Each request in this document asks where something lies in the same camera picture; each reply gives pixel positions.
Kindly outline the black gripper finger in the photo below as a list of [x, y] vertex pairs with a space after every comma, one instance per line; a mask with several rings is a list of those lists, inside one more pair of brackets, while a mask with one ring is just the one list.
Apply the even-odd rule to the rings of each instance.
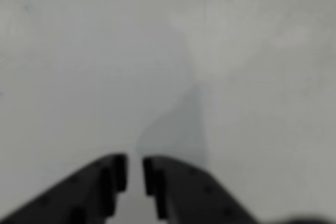
[[158, 220], [181, 224], [257, 223], [208, 172], [166, 156], [142, 161], [145, 190]]
[[128, 158], [103, 156], [1, 219], [1, 223], [106, 223], [126, 190]]

